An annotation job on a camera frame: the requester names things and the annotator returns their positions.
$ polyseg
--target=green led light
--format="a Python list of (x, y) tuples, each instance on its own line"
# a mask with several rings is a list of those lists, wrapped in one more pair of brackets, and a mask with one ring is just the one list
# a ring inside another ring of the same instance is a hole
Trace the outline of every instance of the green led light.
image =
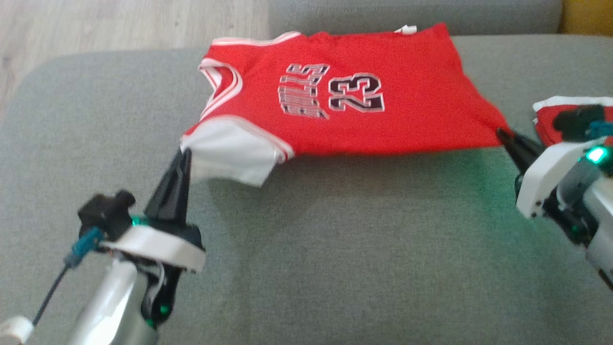
[(144, 217), (138, 217), (136, 215), (133, 215), (132, 226), (135, 227), (136, 225), (147, 225), (147, 219)]
[(589, 151), (585, 156), (587, 159), (592, 162), (598, 164), (600, 163), (607, 155), (607, 152), (602, 147), (595, 147), (591, 151)]

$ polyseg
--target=white robot part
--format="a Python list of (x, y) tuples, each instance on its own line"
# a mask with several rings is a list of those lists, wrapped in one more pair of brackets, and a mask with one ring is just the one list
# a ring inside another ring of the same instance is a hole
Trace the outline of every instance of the white robot part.
[(0, 324), (0, 345), (25, 344), (34, 331), (32, 322), (15, 316)]
[(130, 227), (117, 241), (105, 241), (100, 246), (197, 273), (204, 268), (207, 257), (190, 242), (146, 225)]
[(526, 170), (517, 197), (517, 209), (526, 218), (543, 215), (543, 201), (562, 181), (585, 150), (604, 139), (588, 142), (561, 142), (548, 147)]

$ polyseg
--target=blue connector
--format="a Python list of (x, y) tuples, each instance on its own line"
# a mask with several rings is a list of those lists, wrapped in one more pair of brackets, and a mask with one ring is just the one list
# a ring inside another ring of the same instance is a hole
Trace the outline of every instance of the blue connector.
[(590, 129), (588, 130), (587, 136), (592, 140), (603, 136), (613, 136), (613, 123), (594, 121), (590, 123)]
[(72, 245), (72, 250), (68, 255), (64, 257), (64, 264), (70, 268), (75, 268), (87, 253), (95, 249), (98, 244), (104, 240), (104, 234), (102, 230), (97, 227), (89, 229), (75, 244)]

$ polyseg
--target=wooden floor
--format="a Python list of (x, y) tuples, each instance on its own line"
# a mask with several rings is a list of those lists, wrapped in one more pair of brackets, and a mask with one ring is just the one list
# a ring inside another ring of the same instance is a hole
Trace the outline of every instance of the wooden floor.
[(0, 123), (16, 87), (57, 56), (267, 38), (263, 0), (0, 0)]

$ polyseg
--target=white label tag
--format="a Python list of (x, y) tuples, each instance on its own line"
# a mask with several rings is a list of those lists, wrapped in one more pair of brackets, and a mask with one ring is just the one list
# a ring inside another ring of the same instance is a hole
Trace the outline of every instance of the white label tag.
[(402, 28), (400, 28), (400, 29), (398, 29), (398, 30), (396, 30), (394, 32), (395, 33), (400, 33), (400, 34), (403, 34), (403, 35), (412, 35), (412, 34), (417, 32), (417, 26), (416, 25), (413, 25), (413, 26), (405, 25)]

